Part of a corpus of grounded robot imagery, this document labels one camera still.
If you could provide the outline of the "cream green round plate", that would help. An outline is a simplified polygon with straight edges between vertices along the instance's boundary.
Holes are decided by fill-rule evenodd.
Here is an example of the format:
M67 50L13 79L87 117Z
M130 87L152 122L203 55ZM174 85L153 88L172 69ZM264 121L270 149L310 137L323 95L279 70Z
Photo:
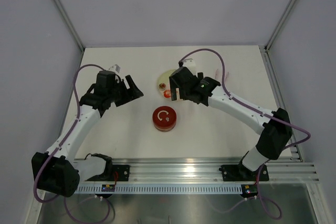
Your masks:
M160 93L163 97L164 97L163 92L164 92L165 90L171 90L171 88L170 88L169 77L170 77L170 75L171 75L174 71L175 71L175 69L168 70L168 71L162 73L162 74L158 77L158 79L157 79L157 83L156 83L156 85L157 85L157 88L158 88L159 93ZM159 84L160 84L160 83L165 83L166 88L165 88L164 90L159 89Z

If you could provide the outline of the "pink cat paw tongs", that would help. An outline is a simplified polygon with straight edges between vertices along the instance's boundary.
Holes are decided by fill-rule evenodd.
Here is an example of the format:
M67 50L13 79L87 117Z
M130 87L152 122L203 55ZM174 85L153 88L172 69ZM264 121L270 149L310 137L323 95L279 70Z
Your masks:
M221 69L217 69L215 71L215 80L217 80L218 82L222 81L222 79L224 79L224 82L227 81L229 77L229 71L225 71L225 73L223 74L223 71Z

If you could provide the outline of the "red lunch box lid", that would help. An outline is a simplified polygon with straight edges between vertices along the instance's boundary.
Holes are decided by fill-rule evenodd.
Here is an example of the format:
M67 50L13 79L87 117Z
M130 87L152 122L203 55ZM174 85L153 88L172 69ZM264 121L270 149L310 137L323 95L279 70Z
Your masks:
M170 106L160 106L156 108L152 114L153 124L159 124L162 126L176 124L177 114L175 110Z

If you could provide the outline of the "red steel lunch box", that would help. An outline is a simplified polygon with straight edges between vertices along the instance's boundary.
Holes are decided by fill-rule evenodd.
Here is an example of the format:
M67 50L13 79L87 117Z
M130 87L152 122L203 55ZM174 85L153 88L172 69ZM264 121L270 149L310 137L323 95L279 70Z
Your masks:
M171 131L172 129L174 129L175 126L176 126L175 123L171 124L171 125L166 125L166 126L162 126L162 125L159 125L159 124L154 124L154 127L161 132Z

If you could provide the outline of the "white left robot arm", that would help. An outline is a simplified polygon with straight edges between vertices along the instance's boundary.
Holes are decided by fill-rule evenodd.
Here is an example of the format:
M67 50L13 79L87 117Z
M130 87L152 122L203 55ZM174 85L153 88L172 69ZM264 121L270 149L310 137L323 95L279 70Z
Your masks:
M31 159L34 193L44 190L57 196L70 197L82 181L115 178L112 158L103 154L75 163L75 157L91 129L110 109L143 97L130 75L120 78L114 71L101 70L96 81L81 97L76 97L77 114L70 127L44 153Z

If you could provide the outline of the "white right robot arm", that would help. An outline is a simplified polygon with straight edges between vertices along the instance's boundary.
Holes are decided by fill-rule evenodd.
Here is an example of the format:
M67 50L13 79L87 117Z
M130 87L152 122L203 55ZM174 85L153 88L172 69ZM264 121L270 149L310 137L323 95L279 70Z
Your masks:
M264 110L258 106L239 101L217 80L197 75L187 67L180 67L169 77L171 99L188 100L221 110L249 126L259 135L257 144L248 151L233 168L226 170L235 181L255 178L262 164L277 160L292 137L286 110Z

